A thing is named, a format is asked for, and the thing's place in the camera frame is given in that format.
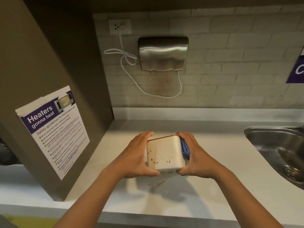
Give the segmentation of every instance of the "electrical outlet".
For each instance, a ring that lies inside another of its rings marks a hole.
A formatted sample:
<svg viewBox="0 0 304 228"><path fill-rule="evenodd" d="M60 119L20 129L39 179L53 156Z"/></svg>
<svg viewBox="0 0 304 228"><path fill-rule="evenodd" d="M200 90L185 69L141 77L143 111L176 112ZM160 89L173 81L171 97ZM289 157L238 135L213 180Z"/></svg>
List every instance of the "electrical outlet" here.
<svg viewBox="0 0 304 228"><path fill-rule="evenodd" d="M120 20L108 20L110 34L118 35L118 30L120 34L131 34L131 20L130 19L120 19Z"/></svg>

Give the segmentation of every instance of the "person's left arm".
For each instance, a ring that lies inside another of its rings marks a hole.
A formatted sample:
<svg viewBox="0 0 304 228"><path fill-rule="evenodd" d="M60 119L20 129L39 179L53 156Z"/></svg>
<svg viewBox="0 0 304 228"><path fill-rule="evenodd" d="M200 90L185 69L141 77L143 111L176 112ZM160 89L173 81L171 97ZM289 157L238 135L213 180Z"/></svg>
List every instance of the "person's left arm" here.
<svg viewBox="0 0 304 228"><path fill-rule="evenodd" d="M137 135L124 151L106 168L74 205L58 220L54 228L94 227L116 184L122 178L158 176L145 164L145 149L153 132Z"/></svg>

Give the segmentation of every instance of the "countertop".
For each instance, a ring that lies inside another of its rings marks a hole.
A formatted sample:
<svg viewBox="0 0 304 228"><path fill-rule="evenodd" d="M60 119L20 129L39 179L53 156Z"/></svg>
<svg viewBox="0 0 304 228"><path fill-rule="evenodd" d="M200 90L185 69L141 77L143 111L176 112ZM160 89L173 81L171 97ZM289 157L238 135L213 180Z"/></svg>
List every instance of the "countertop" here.
<svg viewBox="0 0 304 228"><path fill-rule="evenodd" d="M283 179L247 140L244 130L251 126L301 124L115 120L64 202L54 202L23 166L0 166L0 214L60 217L137 134L154 131L151 138L158 138L187 131L212 157L233 171L280 223L304 225L304 191ZM130 216L236 220L215 181L194 176L175 176L158 187L153 187L148 177L123 179L110 196L104 212L109 216L116 212Z"/></svg>

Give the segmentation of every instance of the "purple header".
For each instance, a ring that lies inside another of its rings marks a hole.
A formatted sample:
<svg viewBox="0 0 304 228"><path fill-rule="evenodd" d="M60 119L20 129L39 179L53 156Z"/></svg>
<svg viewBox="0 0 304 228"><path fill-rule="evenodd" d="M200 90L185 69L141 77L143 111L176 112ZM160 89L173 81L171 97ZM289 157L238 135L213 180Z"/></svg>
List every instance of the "purple header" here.
<svg viewBox="0 0 304 228"><path fill-rule="evenodd" d="M299 56L286 83L304 83L304 55Z"/></svg>
<svg viewBox="0 0 304 228"><path fill-rule="evenodd" d="M71 105L75 104L74 96L71 91L68 91L67 94L70 97ZM52 121L59 114L64 112L64 109L61 108L58 98L55 98L38 109L34 110L30 114L21 117L22 122L25 124L27 129L31 134L39 130L48 122Z"/></svg>

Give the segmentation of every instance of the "sink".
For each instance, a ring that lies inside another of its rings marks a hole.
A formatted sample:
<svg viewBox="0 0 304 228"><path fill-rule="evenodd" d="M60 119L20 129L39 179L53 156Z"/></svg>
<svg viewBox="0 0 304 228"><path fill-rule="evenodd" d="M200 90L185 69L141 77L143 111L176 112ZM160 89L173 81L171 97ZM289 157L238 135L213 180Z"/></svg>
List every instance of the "sink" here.
<svg viewBox="0 0 304 228"><path fill-rule="evenodd" d="M272 168L304 190L304 134L296 128L248 128L246 138Z"/></svg>

